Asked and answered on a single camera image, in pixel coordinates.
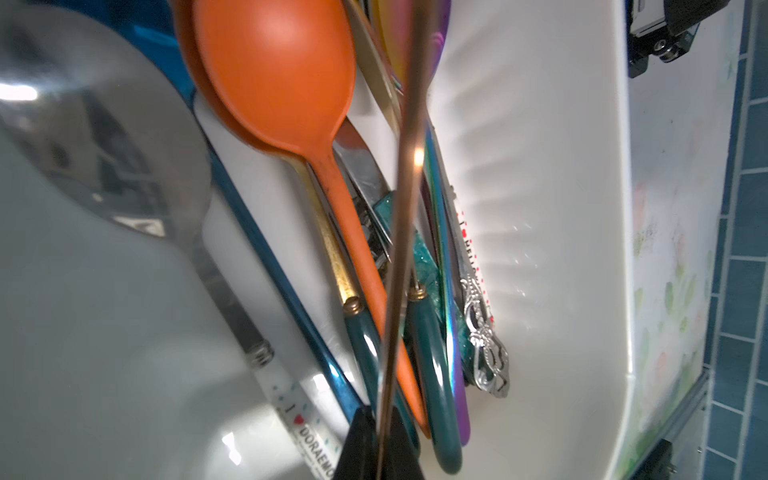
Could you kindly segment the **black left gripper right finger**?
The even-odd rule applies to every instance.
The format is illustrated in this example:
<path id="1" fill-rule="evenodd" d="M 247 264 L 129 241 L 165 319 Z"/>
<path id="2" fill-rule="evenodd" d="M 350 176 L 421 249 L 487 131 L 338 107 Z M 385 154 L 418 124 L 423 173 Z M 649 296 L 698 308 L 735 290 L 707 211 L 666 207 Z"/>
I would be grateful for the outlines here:
<path id="1" fill-rule="evenodd" d="M 416 451 L 398 410 L 392 411 L 381 478 L 384 480 L 425 479 Z"/>

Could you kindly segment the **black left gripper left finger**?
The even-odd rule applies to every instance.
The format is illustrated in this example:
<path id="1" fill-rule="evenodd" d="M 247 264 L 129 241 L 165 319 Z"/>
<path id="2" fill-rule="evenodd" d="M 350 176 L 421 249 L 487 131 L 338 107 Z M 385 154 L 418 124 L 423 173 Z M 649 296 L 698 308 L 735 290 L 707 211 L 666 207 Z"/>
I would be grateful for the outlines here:
<path id="1" fill-rule="evenodd" d="M 374 416 L 370 406 L 362 406 L 353 417 L 333 479 L 374 480 L 376 455 Z"/>

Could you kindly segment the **silver spoon clear handle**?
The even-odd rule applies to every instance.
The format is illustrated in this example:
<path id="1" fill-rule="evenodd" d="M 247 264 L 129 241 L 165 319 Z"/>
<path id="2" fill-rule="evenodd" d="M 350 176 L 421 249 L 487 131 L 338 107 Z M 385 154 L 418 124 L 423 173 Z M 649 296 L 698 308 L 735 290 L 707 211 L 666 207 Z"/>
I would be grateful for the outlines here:
<path id="1" fill-rule="evenodd" d="M 312 475 L 332 478 L 338 438 L 205 245 L 214 190 L 235 190 L 175 87 L 117 32 L 63 7 L 15 6 L 1 41 L 2 80 L 31 94 L 2 102 L 9 134 L 85 210 L 189 260 Z"/>
<path id="2" fill-rule="evenodd" d="M 478 389 L 496 397 L 508 396 L 509 357 L 494 329 L 494 317 L 479 264 L 466 235 L 466 221 L 458 211 L 457 196 L 450 184 L 435 127 L 428 127 L 434 147 L 449 238 L 455 251 L 460 285 L 460 307 L 472 345 L 471 379 Z"/>

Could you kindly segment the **teal handled spoon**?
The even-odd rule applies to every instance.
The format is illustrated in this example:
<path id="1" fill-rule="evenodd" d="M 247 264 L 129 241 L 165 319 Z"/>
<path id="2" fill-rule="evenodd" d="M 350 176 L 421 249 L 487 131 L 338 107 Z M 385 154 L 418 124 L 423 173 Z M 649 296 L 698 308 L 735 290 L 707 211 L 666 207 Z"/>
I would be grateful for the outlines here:
<path id="1" fill-rule="evenodd" d="M 320 232 L 331 269 L 336 280 L 343 308 L 344 324 L 352 350 L 362 373 L 370 400 L 371 410 L 376 414 L 379 390 L 380 339 L 364 297 L 359 293 L 352 271 L 347 265 L 346 250 L 337 235 L 335 222 L 327 213 L 321 201 L 306 162 L 293 155 L 281 156 L 297 173 L 305 188 L 312 214 Z"/>
<path id="2" fill-rule="evenodd" d="M 373 30 L 366 19 L 362 8 L 355 1 L 350 2 L 348 11 L 351 15 L 350 25 L 358 59 L 358 66 L 365 77 L 366 83 L 379 104 L 382 113 L 390 121 L 394 133 L 401 132 L 401 106 L 403 103 L 403 87 L 395 89 L 391 70 L 386 66 L 381 48 L 373 37 Z M 427 159 L 426 140 L 426 102 L 424 112 L 424 163 L 420 178 L 419 198 L 413 222 L 413 244 L 415 238 L 415 220 L 421 198 L 421 185 L 424 177 L 424 164 Z M 395 192 L 393 194 L 392 242 Z M 405 315 L 400 323 L 401 330 L 408 326 L 414 339 L 419 371 L 419 386 L 417 396 L 423 400 L 427 417 L 428 431 L 433 440 L 433 447 L 441 465 L 456 472 L 462 464 L 461 445 L 458 423 L 454 405 L 454 396 L 449 384 L 446 349 L 440 334 L 438 320 L 429 301 L 426 288 L 420 283 L 416 274 L 414 254 L 411 273 L 406 289 Z M 398 362 L 407 359 L 404 348 L 399 345 Z"/>

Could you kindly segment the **silver spoon marbled handle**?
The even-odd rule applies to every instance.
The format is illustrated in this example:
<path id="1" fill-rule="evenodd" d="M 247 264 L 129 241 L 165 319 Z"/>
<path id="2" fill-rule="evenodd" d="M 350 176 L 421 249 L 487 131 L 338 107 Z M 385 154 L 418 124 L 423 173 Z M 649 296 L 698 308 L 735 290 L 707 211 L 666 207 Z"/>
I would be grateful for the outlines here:
<path id="1" fill-rule="evenodd" d="M 393 195 L 366 142 L 345 118 L 335 135 L 333 153 L 362 202 L 370 230 L 381 245 L 377 259 L 390 259 Z"/>

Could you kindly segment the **orange plastic spoon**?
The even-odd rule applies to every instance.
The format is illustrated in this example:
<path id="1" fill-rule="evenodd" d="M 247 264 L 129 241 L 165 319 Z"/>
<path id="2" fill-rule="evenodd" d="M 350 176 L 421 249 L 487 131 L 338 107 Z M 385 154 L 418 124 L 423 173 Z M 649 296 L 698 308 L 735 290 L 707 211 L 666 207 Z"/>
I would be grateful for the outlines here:
<path id="1" fill-rule="evenodd" d="M 195 86 L 240 138 L 303 159 L 336 217 L 381 342 L 387 294 L 332 142 L 354 97 L 356 59 L 340 1 L 174 1 Z"/>

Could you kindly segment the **rainbow iridescent spoon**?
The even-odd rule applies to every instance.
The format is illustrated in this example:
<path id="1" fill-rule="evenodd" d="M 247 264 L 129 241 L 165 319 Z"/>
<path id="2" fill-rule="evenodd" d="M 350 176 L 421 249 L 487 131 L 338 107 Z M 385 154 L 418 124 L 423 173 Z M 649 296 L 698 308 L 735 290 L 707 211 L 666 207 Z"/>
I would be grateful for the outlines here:
<path id="1" fill-rule="evenodd" d="M 410 9 L 409 1 L 373 1 L 371 3 L 373 25 L 384 45 L 398 84 L 401 84 L 406 76 L 408 37 L 411 31 Z M 448 225 L 445 183 L 439 178 L 437 140 L 431 124 L 426 127 L 425 148 L 427 155 L 425 177 L 430 190 L 432 232 L 437 265 L 440 269 L 441 315 L 446 327 L 450 384 L 454 396 L 460 444 L 465 446 L 470 439 L 471 425 L 461 357 L 460 326 L 463 324 L 463 319 L 455 302 L 453 282 L 455 269 L 449 245 L 452 234 Z"/>

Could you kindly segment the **gold long spoon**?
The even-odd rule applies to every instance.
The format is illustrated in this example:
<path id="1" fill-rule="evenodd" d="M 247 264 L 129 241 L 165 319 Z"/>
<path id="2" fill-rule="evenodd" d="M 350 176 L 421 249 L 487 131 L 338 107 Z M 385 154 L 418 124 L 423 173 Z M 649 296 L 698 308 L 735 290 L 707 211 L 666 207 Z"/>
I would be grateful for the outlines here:
<path id="1" fill-rule="evenodd" d="M 381 479 L 388 460 L 392 408 L 399 355 L 400 323 L 413 259 L 413 222 L 424 163 L 424 112 L 431 65 L 431 30 L 435 3 L 413 1 L 408 17 L 408 50 L 402 79 L 401 132 L 398 143 L 392 262 L 387 280 L 387 324 L 382 338 L 382 366 L 377 412 L 375 477 Z"/>

